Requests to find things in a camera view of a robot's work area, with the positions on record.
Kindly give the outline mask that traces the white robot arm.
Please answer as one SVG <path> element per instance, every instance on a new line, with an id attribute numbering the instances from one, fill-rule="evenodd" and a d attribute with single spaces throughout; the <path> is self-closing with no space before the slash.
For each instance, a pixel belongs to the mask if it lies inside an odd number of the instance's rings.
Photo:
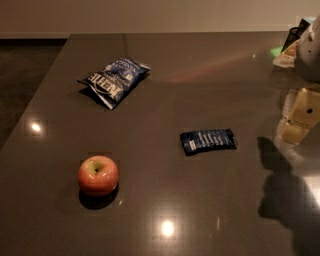
<path id="1" fill-rule="evenodd" d="M 299 26 L 290 30 L 273 64 L 294 69 L 306 82 L 287 94 L 276 131 L 280 141 L 296 146 L 320 122 L 320 16 L 306 28 Z"/>

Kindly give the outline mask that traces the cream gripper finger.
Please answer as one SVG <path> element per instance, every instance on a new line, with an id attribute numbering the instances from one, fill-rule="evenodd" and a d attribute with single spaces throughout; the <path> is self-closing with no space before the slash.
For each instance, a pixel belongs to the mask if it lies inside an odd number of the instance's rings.
<path id="1" fill-rule="evenodd" d="M 283 109 L 282 109 L 282 115 L 284 118 L 289 117 L 289 115 L 292 111 L 293 105 L 295 103 L 297 94 L 298 94 L 298 91 L 296 89 L 291 89 L 288 92 L 287 96 L 285 97 Z"/>
<path id="2" fill-rule="evenodd" d="M 309 88 L 297 91 L 289 117 L 282 115 L 276 131 L 276 138 L 290 145 L 298 145 L 320 122 L 320 92 Z"/>

